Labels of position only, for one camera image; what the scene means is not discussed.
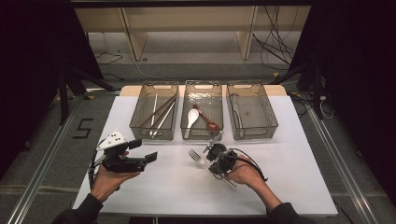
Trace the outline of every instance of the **sleeve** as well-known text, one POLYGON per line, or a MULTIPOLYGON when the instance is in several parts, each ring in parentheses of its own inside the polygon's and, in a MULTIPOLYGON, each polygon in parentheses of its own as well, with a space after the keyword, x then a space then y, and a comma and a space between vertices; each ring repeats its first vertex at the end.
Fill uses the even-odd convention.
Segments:
POLYGON ((67 209, 59 214, 52 224, 91 224, 96 219, 103 205, 91 194, 88 194, 78 209, 67 209))
POLYGON ((307 217, 300 217, 291 206, 291 203, 278 205, 268 216, 271 224, 315 224, 307 217))

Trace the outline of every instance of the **wire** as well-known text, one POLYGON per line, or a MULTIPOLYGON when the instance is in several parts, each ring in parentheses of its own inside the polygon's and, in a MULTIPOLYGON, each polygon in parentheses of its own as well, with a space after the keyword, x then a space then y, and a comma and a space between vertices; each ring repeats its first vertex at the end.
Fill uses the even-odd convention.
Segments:
POLYGON ((312 108, 313 100, 305 100, 301 97, 299 97, 297 94, 292 93, 292 92, 287 92, 287 95, 290 97, 290 99, 293 101, 294 104, 300 104, 304 108, 304 112, 302 113, 297 113, 298 118, 300 119, 308 110, 312 108))
MULTIPOLYGON (((278 45, 279 45, 279 48, 282 49, 280 52, 282 53, 282 56, 283 56, 283 58, 285 59, 285 61, 287 60, 287 59, 286 59, 286 56, 285 56, 285 52, 288 53, 288 55, 289 55, 291 58, 293 58, 292 55, 291 55, 291 53, 289 52, 289 50, 292 50, 292 51, 294 51, 294 50, 291 49, 291 48, 289 48, 289 47, 283 42, 283 40, 284 40, 285 38, 281 38, 281 37, 280 37, 280 34, 279 34, 278 16, 279 16, 279 9, 280 9, 280 7, 279 7, 279 6, 276 6, 276 7, 275 7, 275 10, 274 10, 274 12, 273 12, 273 16, 272 16, 272 17, 270 16, 270 13, 268 12, 267 7, 264 7, 264 9, 265 9, 265 12, 266 12, 267 15, 268 15, 268 19, 269 19, 270 22, 271 22, 271 31, 270 31, 270 34, 267 36, 267 38, 266 38, 266 40, 265 40, 265 43, 268 41, 269 37, 272 36, 273 39, 275 39, 275 40, 277 41, 277 43, 278 43, 278 45)), ((292 28, 293 28, 293 26, 294 26, 294 23, 295 23, 295 21, 293 22, 292 26, 290 27, 290 31, 292 30, 292 28)))
POLYGON ((242 151, 241 149, 238 149, 238 148, 230 148, 230 150, 236 150, 236 151, 242 152, 242 153, 243 153, 245 156, 247 156, 251 161, 247 161, 247 160, 242 159, 242 158, 239 158, 239 157, 229 156, 229 155, 225 155, 225 154, 222 154, 222 153, 221 153, 222 156, 228 157, 228 158, 232 158, 232 159, 235 159, 235 160, 239 160, 239 161, 243 161, 243 162, 245 162, 245 163, 251 165, 254 169, 257 170, 257 172, 259 173, 259 175, 260 175, 260 177, 262 178, 263 181, 267 181, 267 180, 268 180, 268 178, 265 178, 264 175, 262 174, 262 169, 261 169, 260 166, 257 164, 257 162, 255 162, 253 159, 251 159, 251 157, 249 157, 249 155, 248 155, 247 153, 245 153, 244 151, 242 151))
POLYGON ((154 77, 154 78, 158 78, 158 79, 165 80, 165 81, 173 81, 173 80, 168 79, 168 78, 155 77, 155 76, 150 76, 150 75, 143 74, 142 71, 140 70, 140 67, 139 67, 139 65, 137 64, 136 60, 133 60, 133 61, 134 61, 134 64, 136 64, 137 70, 139 71, 139 73, 140 73, 140 75, 141 75, 142 77, 154 77))
POLYGON ((116 61, 118 61, 119 59, 122 58, 122 55, 120 55, 120 54, 111 54, 111 53, 107 53, 107 52, 101 53, 101 54, 99 54, 98 56, 96 56, 95 58, 97 59, 97 58, 99 58, 99 57, 101 57, 102 55, 105 55, 105 54, 108 54, 108 55, 111 55, 111 56, 118 56, 119 58, 117 58, 117 59, 115 59, 115 60, 113 60, 113 61, 110 61, 110 62, 108 62, 108 63, 99 63, 99 64, 110 64, 110 63, 114 63, 114 62, 116 62, 116 61))
POLYGON ((262 65, 264 65, 264 67, 271 68, 271 69, 274 69, 274 70, 276 70, 276 71, 277 71, 277 70, 284 70, 284 71, 289 70, 289 69, 287 69, 287 68, 275 68, 275 67, 269 66, 269 65, 265 64, 263 60, 262 60, 262 65))
MULTIPOLYGON (((101 145, 106 139, 102 139, 102 141, 100 141, 98 143, 97 146, 101 145)), ((94 181, 94 177, 95 177, 95 159, 96 159, 96 154, 98 153, 98 151, 95 149, 93 151, 92 157, 91 157, 91 164, 90 164, 90 169, 88 169, 88 179, 90 180, 90 188, 92 189, 93 186, 93 181, 94 181)))
POLYGON ((113 77, 117 77, 117 78, 121 79, 122 81, 125 81, 125 78, 116 76, 116 75, 114 75, 114 74, 112 74, 112 73, 104 73, 103 75, 104 75, 104 76, 113 76, 113 77))
POLYGON ((291 24, 291 27, 290 27, 290 29, 289 29, 289 32, 286 34, 286 36, 283 38, 283 40, 285 40, 285 39, 289 36, 289 34, 291 33, 291 31, 293 30, 294 23, 297 21, 297 14, 298 14, 298 6, 296 6, 296 14, 294 15, 294 21, 293 21, 293 23, 291 24))
POLYGON ((326 113, 323 111, 323 108, 322 108, 323 102, 324 102, 324 100, 321 100, 321 101, 320 101, 320 110, 321 110, 323 116, 324 116, 326 119, 332 119, 332 117, 334 117, 334 110, 332 111, 332 115, 331 115, 330 117, 327 117, 326 113))
POLYGON ((257 38, 254 34, 253 34, 253 37, 256 39, 257 43, 259 43, 259 45, 262 47, 262 50, 265 49, 265 50, 267 50, 268 52, 270 52, 272 55, 276 56, 276 57, 277 57, 280 61, 282 61, 283 63, 290 64, 286 59, 282 59, 279 55, 275 54, 273 51, 271 51, 270 49, 268 49, 268 48, 266 47, 266 45, 268 45, 268 44, 266 44, 265 42, 262 42, 262 41, 261 41, 259 38, 257 38))

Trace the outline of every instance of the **metal rail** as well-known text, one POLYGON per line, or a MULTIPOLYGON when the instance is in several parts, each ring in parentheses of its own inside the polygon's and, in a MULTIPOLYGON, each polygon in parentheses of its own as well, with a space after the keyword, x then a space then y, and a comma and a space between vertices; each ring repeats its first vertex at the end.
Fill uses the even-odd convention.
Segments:
POLYGON ((70 123, 74 117, 74 114, 79 104, 82 102, 82 99, 83 99, 82 95, 76 96, 74 98, 70 106, 70 115, 68 116, 64 124, 59 127, 58 131, 53 137, 52 142, 50 143, 49 148, 47 149, 47 152, 44 155, 44 158, 41 160, 29 185, 25 189, 24 193, 22 194, 19 201, 15 205, 10 217, 8 218, 8 222, 7 222, 8 224, 16 224, 23 222, 23 219, 25 218, 33 202, 33 199, 37 194, 38 188, 40 187, 48 169, 50 168, 50 165, 52 164, 52 161, 59 149, 60 144, 64 140, 64 135, 67 132, 70 123))
POLYGON ((332 140, 332 136, 327 130, 323 120, 318 120, 318 117, 312 110, 309 110, 309 116, 315 124, 315 127, 318 130, 321 140, 323 141, 329 156, 334 163, 334 166, 340 175, 346 190, 352 199, 352 202, 355 204, 356 209, 358 210, 359 215, 361 216, 361 220, 363 223, 371 224, 371 223, 379 223, 378 219, 375 217, 373 209, 371 208, 369 202, 361 191, 358 183, 350 172, 346 162, 343 159, 340 151, 337 148, 337 145, 332 140))

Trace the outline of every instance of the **clear plastic container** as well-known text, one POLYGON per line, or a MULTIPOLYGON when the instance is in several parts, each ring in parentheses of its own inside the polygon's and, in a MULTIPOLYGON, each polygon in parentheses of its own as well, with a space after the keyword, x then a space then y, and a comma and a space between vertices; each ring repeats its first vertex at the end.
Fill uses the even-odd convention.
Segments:
POLYGON ((227 104, 234 140, 274 136, 278 126, 276 116, 259 80, 230 81, 227 104))
POLYGON ((134 137, 173 140, 178 98, 177 82, 146 81, 140 91, 130 123, 134 137))
POLYGON ((222 88, 220 81, 186 82, 184 92, 183 112, 180 122, 181 135, 184 140, 211 140, 223 130, 222 88), (204 116, 200 115, 186 137, 188 115, 194 105, 198 105, 205 116, 215 122, 219 128, 210 129, 204 116))

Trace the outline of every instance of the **person's left hand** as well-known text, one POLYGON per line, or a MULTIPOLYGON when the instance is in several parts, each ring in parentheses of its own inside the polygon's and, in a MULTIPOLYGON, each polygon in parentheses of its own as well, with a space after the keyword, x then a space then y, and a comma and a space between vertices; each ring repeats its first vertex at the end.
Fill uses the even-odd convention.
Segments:
POLYGON ((109 172, 103 165, 99 166, 99 171, 96 175, 96 179, 93 182, 91 195, 103 203, 107 200, 120 185, 128 179, 134 178, 140 175, 140 172, 136 173, 113 173, 109 172))

